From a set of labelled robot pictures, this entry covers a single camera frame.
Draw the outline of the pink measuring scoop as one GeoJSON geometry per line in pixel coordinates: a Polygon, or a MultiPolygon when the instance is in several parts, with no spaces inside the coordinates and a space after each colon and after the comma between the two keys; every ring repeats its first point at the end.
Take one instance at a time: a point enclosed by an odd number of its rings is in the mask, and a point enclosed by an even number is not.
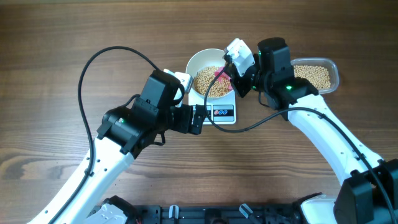
{"type": "MultiPolygon", "coordinates": [[[[218,68],[215,71],[215,76],[217,77],[223,69],[224,69],[224,67],[218,68]]],[[[217,81],[219,82],[220,85],[224,85],[229,91],[231,91],[233,89],[233,87],[231,86],[231,78],[225,72],[223,72],[218,77],[217,81]]]]}

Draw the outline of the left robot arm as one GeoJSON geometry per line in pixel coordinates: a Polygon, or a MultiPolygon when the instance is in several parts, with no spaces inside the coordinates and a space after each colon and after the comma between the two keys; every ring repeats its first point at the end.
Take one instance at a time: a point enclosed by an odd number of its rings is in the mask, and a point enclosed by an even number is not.
{"type": "Polygon", "coordinates": [[[83,223],[96,202],[157,135],[167,130],[201,133],[205,113],[182,103],[193,84],[187,73],[154,70],[131,108],[118,106],[102,119],[89,152],[32,223],[83,223]]]}

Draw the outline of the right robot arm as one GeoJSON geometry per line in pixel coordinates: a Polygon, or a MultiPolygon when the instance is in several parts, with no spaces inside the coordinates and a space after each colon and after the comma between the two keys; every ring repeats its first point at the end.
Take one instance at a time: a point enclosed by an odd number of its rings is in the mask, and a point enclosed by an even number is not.
{"type": "Polygon", "coordinates": [[[262,93],[276,115],[309,138],[333,169],[336,198],[311,196],[300,204],[305,223],[396,223],[397,161],[386,161],[332,113],[318,90],[296,77],[285,40],[262,40],[257,53],[241,40],[225,48],[227,74],[240,97],[262,93]]]}

